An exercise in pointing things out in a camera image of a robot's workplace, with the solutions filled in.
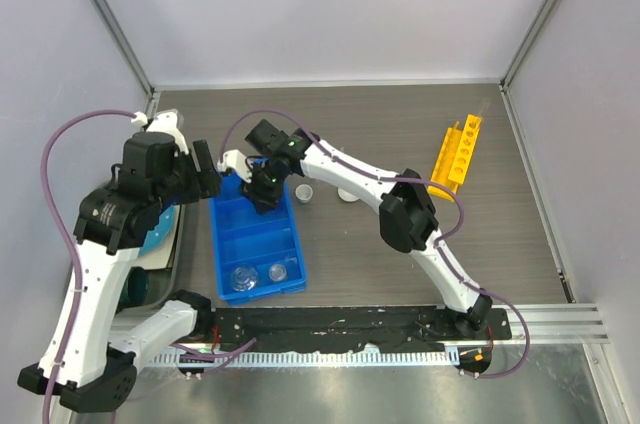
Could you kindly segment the small white crucible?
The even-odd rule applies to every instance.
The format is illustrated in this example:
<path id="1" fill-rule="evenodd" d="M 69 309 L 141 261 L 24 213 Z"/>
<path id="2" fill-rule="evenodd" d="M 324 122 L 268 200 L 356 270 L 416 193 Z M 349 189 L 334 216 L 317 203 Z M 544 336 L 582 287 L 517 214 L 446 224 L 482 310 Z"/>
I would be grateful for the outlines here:
<path id="1" fill-rule="evenodd" d="M 301 204 L 308 204 L 313 194 L 313 188 L 308 184 L 300 184 L 295 189 L 295 197 Z"/>

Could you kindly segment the blue compartment bin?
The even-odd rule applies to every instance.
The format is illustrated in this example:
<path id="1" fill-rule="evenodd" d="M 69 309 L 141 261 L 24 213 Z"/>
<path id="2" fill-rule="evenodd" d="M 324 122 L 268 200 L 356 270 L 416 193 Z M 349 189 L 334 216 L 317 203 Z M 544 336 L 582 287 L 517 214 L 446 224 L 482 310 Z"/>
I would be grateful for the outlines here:
<path id="1" fill-rule="evenodd" d="M 273 211 L 259 215 L 239 187 L 235 174 L 222 179 L 221 192 L 209 200 L 217 292 L 221 300 L 240 305 L 275 296 L 300 292 L 307 287 L 307 272 L 290 197 L 284 195 Z M 269 279 L 269 268 L 282 263 L 285 281 Z M 257 269 L 260 284 L 248 292 L 232 290 L 229 278 L 234 268 Z"/>

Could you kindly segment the small clear glass jar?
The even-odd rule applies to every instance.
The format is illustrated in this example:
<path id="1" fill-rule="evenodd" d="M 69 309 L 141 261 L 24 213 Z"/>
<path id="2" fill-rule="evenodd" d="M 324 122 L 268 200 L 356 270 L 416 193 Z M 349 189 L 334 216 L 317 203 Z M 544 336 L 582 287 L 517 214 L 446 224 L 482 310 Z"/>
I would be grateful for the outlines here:
<path id="1" fill-rule="evenodd" d="M 282 263 L 273 264 L 268 271 L 269 279 L 274 283 L 285 281 L 288 277 L 287 268 Z"/>

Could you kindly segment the clear glass flask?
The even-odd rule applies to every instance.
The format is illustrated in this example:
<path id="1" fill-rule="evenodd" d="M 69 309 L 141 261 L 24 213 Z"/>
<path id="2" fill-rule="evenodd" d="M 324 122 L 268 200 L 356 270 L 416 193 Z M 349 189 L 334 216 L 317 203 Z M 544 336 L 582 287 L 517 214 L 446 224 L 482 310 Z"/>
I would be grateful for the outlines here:
<path id="1" fill-rule="evenodd" d="M 230 274 L 229 282 L 235 292 L 248 292 L 260 284 L 259 273 L 251 266 L 238 266 Z"/>

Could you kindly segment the yellow test tube rack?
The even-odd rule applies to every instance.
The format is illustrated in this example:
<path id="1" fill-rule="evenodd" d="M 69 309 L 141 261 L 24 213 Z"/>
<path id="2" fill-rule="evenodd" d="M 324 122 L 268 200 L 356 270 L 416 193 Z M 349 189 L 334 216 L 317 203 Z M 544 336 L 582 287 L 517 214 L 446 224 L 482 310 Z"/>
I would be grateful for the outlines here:
<path id="1" fill-rule="evenodd" d="M 481 116 L 468 114 L 463 126 L 457 121 L 447 128 L 431 174 L 432 182 L 454 195 L 458 193 L 469 172 L 482 123 Z"/>

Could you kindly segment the clear glass test tube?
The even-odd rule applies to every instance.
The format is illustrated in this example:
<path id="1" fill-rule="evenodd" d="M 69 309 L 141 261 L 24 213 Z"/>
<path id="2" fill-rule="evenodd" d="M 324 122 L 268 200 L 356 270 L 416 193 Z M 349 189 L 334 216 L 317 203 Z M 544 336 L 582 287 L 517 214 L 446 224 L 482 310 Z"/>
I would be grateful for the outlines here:
<path id="1" fill-rule="evenodd" d="M 489 106 L 491 105 L 491 99 L 489 97 L 485 97 L 481 100 L 480 108 L 477 113 L 477 117 L 479 119 L 483 119 Z"/>

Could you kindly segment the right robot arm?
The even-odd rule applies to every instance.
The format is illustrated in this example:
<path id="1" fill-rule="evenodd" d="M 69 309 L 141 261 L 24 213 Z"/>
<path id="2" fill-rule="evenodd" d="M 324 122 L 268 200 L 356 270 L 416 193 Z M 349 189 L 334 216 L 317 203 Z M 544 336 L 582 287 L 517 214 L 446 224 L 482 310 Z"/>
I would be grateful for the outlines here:
<path id="1" fill-rule="evenodd" d="M 245 141 L 263 158 L 250 167 L 250 178 L 241 187 L 258 212 L 276 207 L 284 181 L 293 174 L 346 191 L 376 212 L 381 239 L 411 257 L 435 284 L 453 312 L 451 324 L 457 335 L 472 339 L 486 329 L 492 299 L 446 244 L 435 205 L 418 173 L 376 168 L 313 133 L 297 129 L 287 134 L 265 119 Z"/>

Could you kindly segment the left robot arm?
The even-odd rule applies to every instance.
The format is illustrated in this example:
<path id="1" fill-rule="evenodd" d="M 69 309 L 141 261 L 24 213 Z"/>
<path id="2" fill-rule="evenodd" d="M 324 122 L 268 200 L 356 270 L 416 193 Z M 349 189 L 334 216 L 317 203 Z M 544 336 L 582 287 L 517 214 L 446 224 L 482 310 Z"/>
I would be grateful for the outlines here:
<path id="1" fill-rule="evenodd" d="M 59 323 L 41 360 L 23 368 L 19 387 L 80 414 L 117 410 L 138 372 L 186 337 L 213 329 L 210 299 L 179 290 L 124 338 L 110 339 L 120 296 L 147 234 L 173 206 L 219 194 L 221 177 L 208 144 L 168 132 L 138 132 L 123 146 L 110 181 L 80 203 L 73 231 L 73 276 Z"/>

